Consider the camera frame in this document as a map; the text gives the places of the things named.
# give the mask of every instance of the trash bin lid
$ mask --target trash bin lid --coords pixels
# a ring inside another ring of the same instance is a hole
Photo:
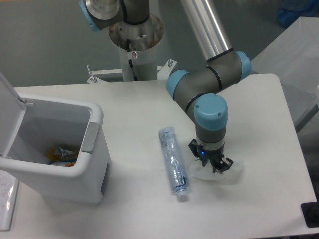
[[[25,103],[0,72],[0,156],[6,156],[21,125]]]

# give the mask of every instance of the light blue joint cap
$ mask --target light blue joint cap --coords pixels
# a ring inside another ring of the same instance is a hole
[[[166,81],[166,90],[173,100],[174,100],[175,88],[177,84],[179,83],[179,81],[181,80],[181,78],[183,78],[183,76],[186,74],[189,74],[189,72],[186,70],[175,71],[173,74],[169,76],[168,80]]]
[[[242,51],[236,51],[237,55],[240,57],[242,71],[240,80],[245,79],[251,73],[251,61],[249,57]]]
[[[85,8],[84,2],[82,0],[79,1],[79,5],[80,5],[80,8],[81,8],[81,10],[82,10],[87,22],[90,25],[91,30],[92,31],[100,31],[100,29],[94,24],[93,20],[91,19],[88,11]]]
[[[228,121],[228,107],[224,98],[213,93],[199,97],[194,107],[196,122],[203,128],[217,131]]]

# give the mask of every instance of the white table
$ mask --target white table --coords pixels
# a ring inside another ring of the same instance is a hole
[[[113,160],[100,205],[45,200],[20,184],[11,231],[1,239],[242,239],[318,233],[301,203],[316,200],[285,97],[275,75],[254,75],[223,91],[225,154],[243,162],[239,177],[189,178],[189,201],[170,193],[158,130],[175,127],[186,165],[194,125],[165,81],[17,88],[98,103]]]

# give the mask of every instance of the gray wall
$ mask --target gray wall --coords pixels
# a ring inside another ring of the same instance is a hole
[[[284,29],[279,0],[216,0],[235,50],[254,58]],[[165,25],[158,64],[169,58],[195,71],[204,58],[178,0],[150,0]],[[78,0],[0,2],[0,71],[16,86],[84,83],[91,70],[120,68],[108,31],[92,32]]]

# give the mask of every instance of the crushed plastic bottle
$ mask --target crushed plastic bottle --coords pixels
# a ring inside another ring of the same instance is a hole
[[[171,190],[179,201],[187,201],[187,173],[179,151],[173,127],[159,130],[159,141]]]

